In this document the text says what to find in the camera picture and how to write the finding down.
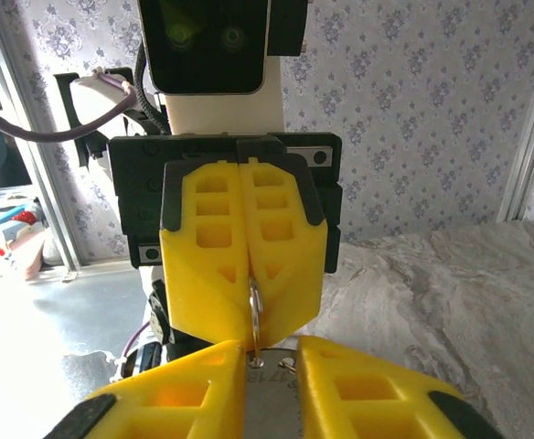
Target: metal disc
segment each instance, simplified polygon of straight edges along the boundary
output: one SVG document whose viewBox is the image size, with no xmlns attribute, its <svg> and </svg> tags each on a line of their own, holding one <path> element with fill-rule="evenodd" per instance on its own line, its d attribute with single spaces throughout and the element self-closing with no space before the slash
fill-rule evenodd
<svg viewBox="0 0 534 439">
<path fill-rule="evenodd" d="M 297 378 L 279 365 L 283 359 L 295 362 L 295 351 L 262 350 L 265 364 L 259 369 L 249 365 L 252 358 L 254 354 L 247 363 L 244 439 L 303 438 Z"/>
</svg>

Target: cable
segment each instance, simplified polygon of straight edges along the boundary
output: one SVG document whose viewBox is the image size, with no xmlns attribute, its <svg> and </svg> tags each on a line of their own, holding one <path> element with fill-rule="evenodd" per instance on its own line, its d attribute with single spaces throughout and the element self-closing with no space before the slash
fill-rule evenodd
<svg viewBox="0 0 534 439">
<path fill-rule="evenodd" d="M 143 88 L 143 77 L 145 73 L 145 64 L 147 63 L 147 56 L 145 55 L 145 44 L 141 41 L 139 51 L 137 52 L 137 61 L 135 62 L 135 91 L 137 93 L 137 101 L 143 108 L 143 112 L 149 120 L 159 128 L 161 134 L 171 134 L 172 130 L 169 126 L 167 118 L 159 112 L 146 98 Z"/>
<path fill-rule="evenodd" d="M 119 114 L 122 114 L 125 110 L 133 107 L 137 102 L 137 97 L 134 91 L 134 88 L 131 87 L 129 82 L 121 82 L 112 76 L 106 75 L 104 73 L 97 73 L 97 76 L 104 80 L 105 82 L 123 89 L 127 93 L 127 97 L 120 101 L 114 108 L 110 111 L 99 117 L 98 119 L 87 123 L 85 125 L 72 128 L 68 131 L 63 131 L 59 133 L 36 133 L 33 131 L 27 131 L 6 121 L 0 116 L 0 132 L 3 134 L 10 135 L 12 137 L 17 137 L 29 142 L 35 142 L 39 144 L 51 144 L 51 143 L 61 143 L 68 142 L 69 140 L 76 140 L 80 137 L 84 137 L 96 130 L 101 126 L 110 122 L 112 119 L 117 117 Z"/>
<path fill-rule="evenodd" d="M 143 323 L 143 325 L 135 331 L 135 333 L 129 338 L 129 341 L 127 341 L 127 344 L 125 345 L 123 349 L 123 355 L 121 356 L 122 359 L 126 359 L 129 355 L 129 351 L 135 344 L 135 341 L 137 341 L 137 338 L 141 335 L 143 331 L 145 331 L 149 327 L 149 322 Z"/>
</svg>

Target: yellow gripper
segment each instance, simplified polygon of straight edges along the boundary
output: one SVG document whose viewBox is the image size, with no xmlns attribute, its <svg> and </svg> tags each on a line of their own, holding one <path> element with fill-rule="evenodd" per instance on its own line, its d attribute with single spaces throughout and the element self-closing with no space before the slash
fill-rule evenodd
<svg viewBox="0 0 534 439">
<path fill-rule="evenodd" d="M 299 156 L 167 164 L 160 237 L 170 321 L 215 345 L 97 391 L 61 423 L 80 417 L 85 435 L 54 437 L 243 437 L 247 352 L 319 311 L 326 221 L 306 175 Z M 296 358 L 304 438 L 500 437 L 434 378 L 318 337 L 300 337 Z"/>
</svg>

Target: robot face screen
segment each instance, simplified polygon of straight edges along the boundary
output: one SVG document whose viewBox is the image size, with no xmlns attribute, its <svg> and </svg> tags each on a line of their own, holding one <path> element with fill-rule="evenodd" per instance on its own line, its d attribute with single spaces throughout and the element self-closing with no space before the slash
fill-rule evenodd
<svg viewBox="0 0 534 439">
<path fill-rule="evenodd" d="M 246 94 L 263 81 L 269 0 L 140 0 L 153 83 L 165 94 Z"/>
</svg>

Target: black cable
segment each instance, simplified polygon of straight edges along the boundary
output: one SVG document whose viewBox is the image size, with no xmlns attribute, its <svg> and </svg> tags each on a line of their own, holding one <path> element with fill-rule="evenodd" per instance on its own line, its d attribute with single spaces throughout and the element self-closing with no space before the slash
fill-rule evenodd
<svg viewBox="0 0 534 439">
<path fill-rule="evenodd" d="M 135 91 L 137 93 L 137 100 L 143 108 L 143 112 L 149 118 L 149 120 L 159 128 L 161 134 L 171 134 L 172 130 L 169 126 L 167 118 L 159 112 L 145 97 L 145 91 L 143 89 L 143 76 L 145 73 L 145 64 L 147 63 L 147 57 L 145 56 L 145 44 L 143 41 L 139 45 L 139 51 L 137 52 L 137 61 L 135 62 Z"/>
</svg>

